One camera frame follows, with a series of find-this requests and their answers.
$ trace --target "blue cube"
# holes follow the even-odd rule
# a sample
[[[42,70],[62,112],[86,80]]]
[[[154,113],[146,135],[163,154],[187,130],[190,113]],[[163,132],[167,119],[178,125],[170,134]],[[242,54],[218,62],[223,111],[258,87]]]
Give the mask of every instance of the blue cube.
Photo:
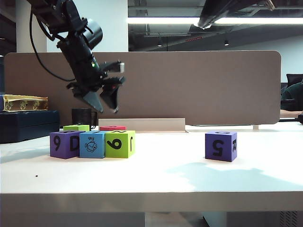
[[[205,134],[205,158],[232,162],[236,157],[236,132],[210,131]]]
[[[87,131],[80,134],[80,157],[104,158],[105,133],[107,131]]]

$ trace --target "foam block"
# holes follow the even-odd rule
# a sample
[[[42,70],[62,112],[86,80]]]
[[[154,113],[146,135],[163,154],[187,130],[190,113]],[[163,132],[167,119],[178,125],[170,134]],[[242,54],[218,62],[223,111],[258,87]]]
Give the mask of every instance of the foam block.
[[[126,130],[126,126],[122,125],[109,125],[109,126],[100,126],[100,131],[114,131],[114,130]]]
[[[50,155],[58,158],[79,156],[80,133],[84,131],[59,131],[50,133]]]
[[[135,152],[135,131],[109,131],[105,142],[105,157],[129,158]]]
[[[236,132],[210,131],[205,134],[205,158],[232,162],[236,157]]]
[[[90,131],[90,126],[88,124],[73,124],[63,126],[64,131]]]
[[[105,133],[107,131],[88,131],[80,134],[80,157],[104,158]]]

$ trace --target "robotic arm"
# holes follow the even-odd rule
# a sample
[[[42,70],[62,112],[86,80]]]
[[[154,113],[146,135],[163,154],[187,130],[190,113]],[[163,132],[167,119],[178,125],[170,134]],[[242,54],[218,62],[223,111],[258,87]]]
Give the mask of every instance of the robotic arm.
[[[120,61],[98,65],[92,49],[102,40],[100,26],[86,18],[80,18],[72,0],[27,0],[44,34],[52,41],[59,39],[57,47],[61,49],[75,76],[75,82],[67,85],[74,97],[103,112],[97,91],[104,102],[118,111],[117,93],[124,83],[124,77],[109,77],[110,72],[124,72],[124,63]],[[61,32],[68,32],[63,38]]]

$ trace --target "black cable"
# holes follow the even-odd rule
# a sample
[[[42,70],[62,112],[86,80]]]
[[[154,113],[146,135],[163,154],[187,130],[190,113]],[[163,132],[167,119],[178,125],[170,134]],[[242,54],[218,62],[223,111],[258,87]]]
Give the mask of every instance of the black cable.
[[[51,72],[41,61],[38,53],[37,53],[37,50],[36,50],[36,47],[35,47],[35,44],[34,44],[34,40],[33,40],[33,32],[32,32],[32,22],[33,22],[33,12],[30,12],[30,18],[29,18],[29,37],[30,37],[30,42],[32,44],[32,47],[34,49],[34,52],[35,52],[35,55],[40,63],[40,65],[51,75],[53,75],[54,77],[60,79],[60,80],[63,80],[63,81],[66,81],[66,82],[70,82],[70,81],[74,81],[75,78],[73,79],[65,79],[65,78],[62,78],[56,74],[54,74],[53,72]]]
[[[43,31],[44,35],[46,35],[46,37],[49,38],[50,40],[54,41],[54,40],[55,40],[55,37],[51,36],[51,35],[47,32],[47,30],[45,29],[45,27],[43,26],[43,24],[42,24],[42,22],[41,22],[40,20],[37,19],[37,21],[38,21],[38,24],[39,24],[41,30]]]

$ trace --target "person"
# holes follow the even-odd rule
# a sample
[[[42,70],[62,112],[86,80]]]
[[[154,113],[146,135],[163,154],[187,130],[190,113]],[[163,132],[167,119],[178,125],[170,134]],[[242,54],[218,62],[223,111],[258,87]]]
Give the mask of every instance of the person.
[[[294,117],[303,114],[303,80],[289,86],[281,95],[280,117]]]

